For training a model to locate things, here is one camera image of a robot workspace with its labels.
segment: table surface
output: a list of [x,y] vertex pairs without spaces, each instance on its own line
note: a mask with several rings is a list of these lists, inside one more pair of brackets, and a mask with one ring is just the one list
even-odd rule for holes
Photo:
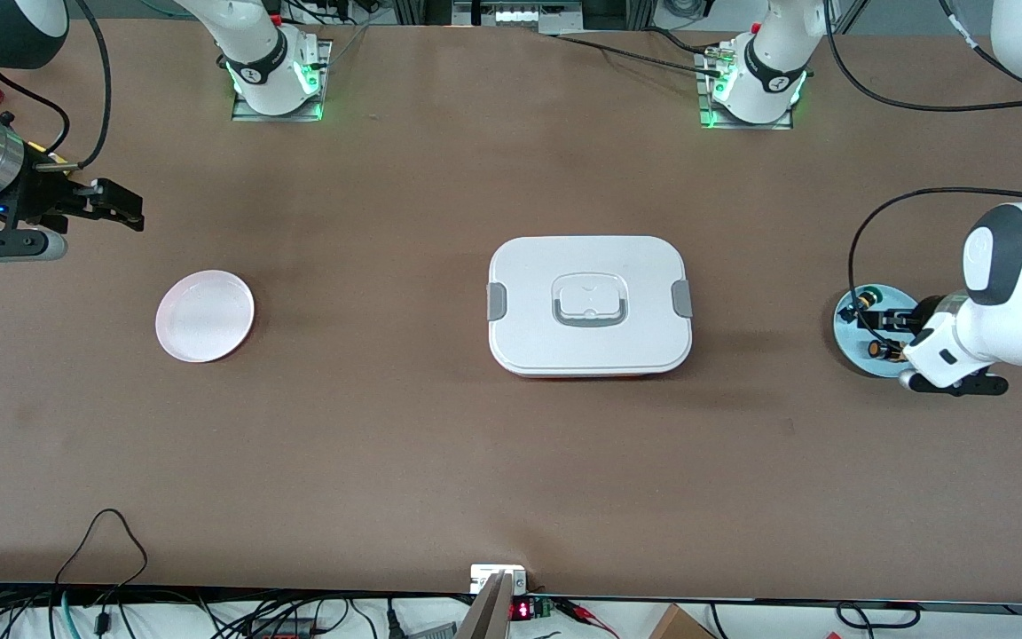
[[[472,561],[515,561],[578,594],[1022,602],[1022,369],[1001,400],[910,394],[843,367],[828,320],[873,207],[1022,189],[1022,109],[888,108],[824,44],[794,131],[706,131],[687,74],[519,30],[381,28],[333,70],[323,122],[240,125],[198,24],[102,26],[112,129],[86,177],[141,193],[146,230],[74,221],[59,262],[0,264],[0,580],[50,580],[114,506],[145,583],[460,590]],[[955,37],[840,47],[895,97],[1022,97]],[[13,76],[67,106],[85,154],[88,29]],[[893,208],[858,279],[961,287],[994,201]],[[681,250],[677,371],[524,380],[492,359],[492,253],[584,233]],[[183,364],[153,314],[204,268],[242,276],[259,319],[228,359]],[[105,521],[65,579],[137,562]]]

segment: white lid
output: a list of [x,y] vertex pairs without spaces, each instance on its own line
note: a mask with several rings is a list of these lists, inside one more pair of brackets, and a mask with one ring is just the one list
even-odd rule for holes
[[251,288],[224,271],[201,271],[181,279],[157,309],[157,339],[182,361],[212,361],[235,351],[254,320]]
[[511,239],[487,275],[487,343],[527,376],[663,373],[693,344],[681,254],[648,235]]

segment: white bracket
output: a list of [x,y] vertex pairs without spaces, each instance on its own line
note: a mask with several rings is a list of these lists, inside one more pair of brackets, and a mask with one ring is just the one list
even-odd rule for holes
[[483,585],[487,583],[487,578],[498,575],[501,572],[510,572],[514,578],[514,594],[525,595],[527,593],[527,569],[516,563],[471,563],[471,586],[469,592],[478,595]]

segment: white container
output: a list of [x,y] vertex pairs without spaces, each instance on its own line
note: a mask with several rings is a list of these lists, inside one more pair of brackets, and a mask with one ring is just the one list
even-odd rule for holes
[[511,239],[487,273],[487,343],[528,377],[664,373],[693,346],[685,262],[649,235]]

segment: green cable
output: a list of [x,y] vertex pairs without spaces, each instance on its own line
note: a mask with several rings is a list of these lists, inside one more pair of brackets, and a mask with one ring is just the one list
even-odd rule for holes
[[82,639],[78,634],[78,627],[74,626],[74,618],[69,615],[69,592],[61,594],[61,614],[65,618],[65,626],[69,627],[69,635],[73,635],[74,639]]
[[187,11],[171,11],[170,9],[166,9],[164,7],[157,7],[157,5],[155,5],[153,3],[149,3],[149,0],[141,0],[141,4],[144,4],[145,7],[149,8],[149,9],[152,9],[153,11],[155,11],[157,13],[164,13],[164,15],[169,16],[169,17],[190,17],[190,16],[192,16],[192,14],[190,12],[187,12]]

